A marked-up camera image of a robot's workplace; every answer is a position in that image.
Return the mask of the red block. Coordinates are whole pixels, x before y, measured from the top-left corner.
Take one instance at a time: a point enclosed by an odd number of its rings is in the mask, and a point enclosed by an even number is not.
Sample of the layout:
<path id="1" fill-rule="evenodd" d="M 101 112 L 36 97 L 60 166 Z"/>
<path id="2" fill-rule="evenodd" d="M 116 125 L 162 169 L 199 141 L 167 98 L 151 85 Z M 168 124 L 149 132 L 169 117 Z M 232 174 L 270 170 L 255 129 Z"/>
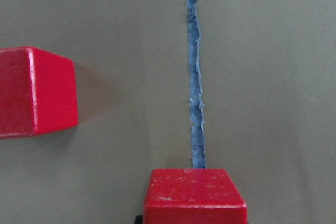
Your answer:
<path id="1" fill-rule="evenodd" d="M 143 223 L 248 223 L 247 204 L 223 169 L 152 171 Z"/>
<path id="2" fill-rule="evenodd" d="M 74 62 L 31 46 L 1 49 L 1 138 L 78 125 Z"/>

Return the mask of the center blue tape line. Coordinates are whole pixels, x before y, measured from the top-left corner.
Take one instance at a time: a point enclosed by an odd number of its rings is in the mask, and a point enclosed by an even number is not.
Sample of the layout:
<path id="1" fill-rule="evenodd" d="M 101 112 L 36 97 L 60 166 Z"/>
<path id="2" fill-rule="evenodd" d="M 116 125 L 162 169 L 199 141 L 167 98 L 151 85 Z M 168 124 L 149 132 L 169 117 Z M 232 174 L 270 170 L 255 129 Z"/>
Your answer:
<path id="1" fill-rule="evenodd" d="M 206 168 L 206 138 L 204 133 L 204 104 L 202 102 L 202 76 L 199 43 L 200 25 L 197 0 L 187 0 L 187 38 L 189 69 L 189 112 L 191 122 L 191 152 L 193 168 Z"/>

